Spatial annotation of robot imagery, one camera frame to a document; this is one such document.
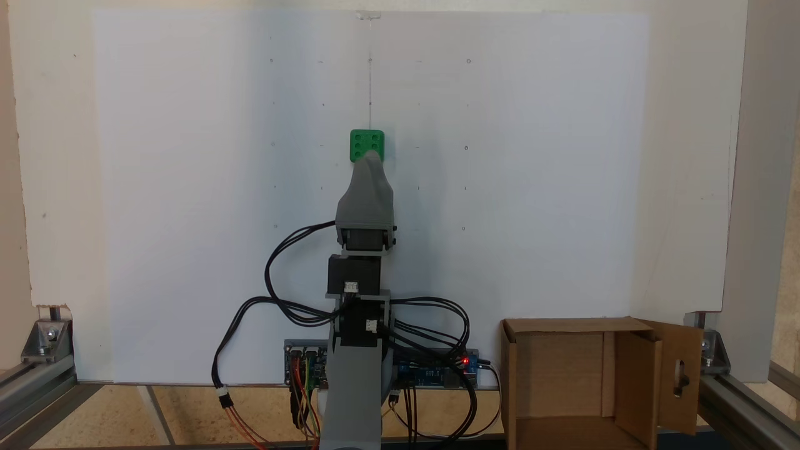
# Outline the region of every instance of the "open cardboard box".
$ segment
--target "open cardboard box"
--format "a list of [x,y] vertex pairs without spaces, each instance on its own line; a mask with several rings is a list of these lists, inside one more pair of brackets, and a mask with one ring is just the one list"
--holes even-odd
[[695,433],[702,330],[632,317],[502,322],[509,450],[656,448]]

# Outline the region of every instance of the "green lego brick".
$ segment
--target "green lego brick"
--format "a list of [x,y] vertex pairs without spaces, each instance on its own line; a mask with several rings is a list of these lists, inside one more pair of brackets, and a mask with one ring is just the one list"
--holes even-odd
[[352,130],[350,132],[350,161],[355,163],[367,151],[375,150],[383,161],[385,135],[380,130]]

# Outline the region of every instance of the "white connector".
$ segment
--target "white connector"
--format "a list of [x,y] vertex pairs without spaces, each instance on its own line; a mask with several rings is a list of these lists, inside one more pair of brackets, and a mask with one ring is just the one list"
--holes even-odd
[[358,294],[358,281],[346,281],[345,282],[345,293],[346,294]]

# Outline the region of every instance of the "box handle hole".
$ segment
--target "box handle hole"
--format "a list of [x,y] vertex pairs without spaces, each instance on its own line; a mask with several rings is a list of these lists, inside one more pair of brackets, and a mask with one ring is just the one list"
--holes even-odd
[[686,376],[685,364],[681,360],[676,360],[675,379],[672,389],[672,393],[675,395],[675,398],[681,398],[681,396],[683,396],[683,388],[686,386],[689,386],[689,377]]

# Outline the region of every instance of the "red wire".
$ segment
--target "red wire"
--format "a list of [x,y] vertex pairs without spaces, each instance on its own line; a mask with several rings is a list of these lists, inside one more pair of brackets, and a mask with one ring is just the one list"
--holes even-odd
[[[306,400],[308,404],[308,408],[314,414],[314,422],[317,423],[317,429],[319,429],[319,418],[317,417],[317,412],[314,410],[314,407],[311,406],[311,402],[308,400],[308,395],[306,394],[306,385],[300,380],[300,361],[297,362],[297,366],[294,371],[294,376],[297,378],[298,385],[302,386],[302,397]],[[314,450],[319,446],[319,436],[317,436],[317,442],[314,444]]]
[[267,443],[269,445],[272,445],[273,447],[277,447],[277,445],[273,444],[270,440],[265,439],[264,436],[261,436],[260,434],[258,434],[253,429],[253,427],[251,427],[247,422],[245,422],[245,420],[242,418],[242,415],[239,414],[239,411],[236,411],[236,408],[230,407],[230,409],[233,410],[234,416],[236,416],[239,419],[239,423],[244,425],[245,429],[250,430],[257,438],[259,438],[261,440],[261,442],[264,442],[264,443]]
[[234,428],[236,428],[236,431],[238,431],[238,432],[239,432],[239,434],[240,434],[240,435],[242,435],[242,437],[243,437],[243,438],[245,438],[245,440],[249,441],[249,442],[250,442],[250,443],[251,443],[253,446],[255,446],[256,448],[258,448],[258,450],[267,450],[267,449],[266,449],[264,446],[262,446],[261,444],[259,444],[259,443],[256,441],[256,439],[255,439],[255,438],[253,438],[253,437],[252,437],[252,435],[251,435],[251,434],[250,434],[250,433],[249,433],[249,432],[248,432],[246,429],[244,429],[244,431],[243,431],[242,429],[240,429],[239,427],[237,427],[237,426],[236,426],[236,423],[234,422],[234,419],[236,419],[236,422],[238,422],[240,425],[241,425],[242,423],[241,423],[241,422],[239,422],[239,419],[236,417],[236,415],[233,415],[233,414],[232,414],[232,413],[229,411],[229,408],[225,408],[225,412],[228,414],[228,419],[230,419],[230,422],[231,422],[231,424],[234,426]]

